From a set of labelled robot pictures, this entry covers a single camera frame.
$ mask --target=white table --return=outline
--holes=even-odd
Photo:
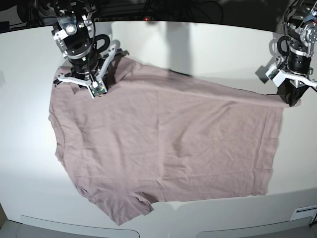
[[[51,27],[0,34],[0,202],[20,216],[75,225],[136,230],[141,238],[192,238],[200,231],[284,222],[317,204],[317,93],[285,109],[267,196],[156,203],[155,211],[118,227],[81,197],[54,156],[48,121],[52,79],[64,59]],[[275,94],[255,75],[277,55],[271,32],[193,23],[98,23],[97,34],[143,63],[223,85]],[[312,67],[317,70],[317,59]]]

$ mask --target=t-shirt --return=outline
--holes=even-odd
[[[265,195],[288,107],[279,96],[128,58],[115,58],[106,80],[95,99],[53,87],[50,121],[76,189],[118,225],[155,202]]]

